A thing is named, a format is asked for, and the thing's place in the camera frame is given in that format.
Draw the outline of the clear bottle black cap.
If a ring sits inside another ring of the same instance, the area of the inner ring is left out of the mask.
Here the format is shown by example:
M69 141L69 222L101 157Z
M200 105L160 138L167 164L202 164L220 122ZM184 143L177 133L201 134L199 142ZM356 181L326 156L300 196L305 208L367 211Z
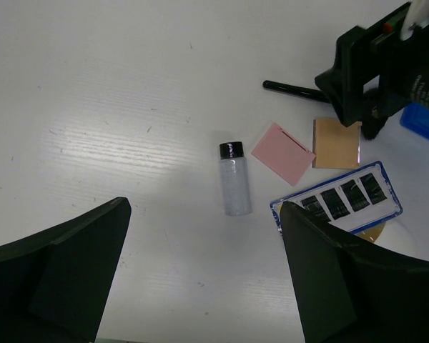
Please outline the clear bottle black cap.
M241 141L219 145L220 179L225 214L236 217L252 212L247 159Z

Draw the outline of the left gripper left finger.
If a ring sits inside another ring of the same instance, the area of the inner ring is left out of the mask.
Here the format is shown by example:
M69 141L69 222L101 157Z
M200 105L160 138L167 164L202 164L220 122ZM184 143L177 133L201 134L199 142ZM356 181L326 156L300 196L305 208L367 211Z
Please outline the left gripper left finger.
M117 197L0 246L0 342L94 342L131 214Z

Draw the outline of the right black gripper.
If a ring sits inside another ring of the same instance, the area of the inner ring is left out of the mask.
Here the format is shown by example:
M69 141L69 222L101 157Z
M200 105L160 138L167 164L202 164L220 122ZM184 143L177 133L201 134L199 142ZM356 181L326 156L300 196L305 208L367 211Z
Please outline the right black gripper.
M378 87L365 92L364 85L378 76ZM389 117L410 103L429 109L429 1L409 1L380 26L344 33L332 67L315 84L344 126L375 110Z

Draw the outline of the black fan makeup brush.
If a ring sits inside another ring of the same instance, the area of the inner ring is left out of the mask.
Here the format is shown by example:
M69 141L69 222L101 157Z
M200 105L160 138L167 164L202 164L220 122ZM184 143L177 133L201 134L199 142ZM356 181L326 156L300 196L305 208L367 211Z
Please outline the black fan makeup brush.
M262 86L270 91L289 94L303 99L318 101L326 104L330 103L328 97L320 90L293 86L270 80L263 81ZM381 116L376 108L372 108L370 114L361 120L361 133L363 138L367 141L375 139L380 130L385 126L387 120L387 116Z

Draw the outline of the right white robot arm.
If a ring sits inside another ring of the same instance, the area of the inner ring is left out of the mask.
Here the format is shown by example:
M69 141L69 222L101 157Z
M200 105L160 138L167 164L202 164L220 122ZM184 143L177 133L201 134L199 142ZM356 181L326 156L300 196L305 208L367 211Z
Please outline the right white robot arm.
M372 111L392 116L412 102L429 109L429 1L407 2L340 36L333 66L315 84L344 126Z

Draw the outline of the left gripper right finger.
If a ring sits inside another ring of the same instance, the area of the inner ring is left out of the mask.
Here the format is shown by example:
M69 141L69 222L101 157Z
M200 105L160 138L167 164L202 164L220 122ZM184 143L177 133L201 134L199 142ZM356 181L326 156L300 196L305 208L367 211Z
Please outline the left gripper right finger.
M429 261L367 242L292 202L280 220L306 342L429 342Z

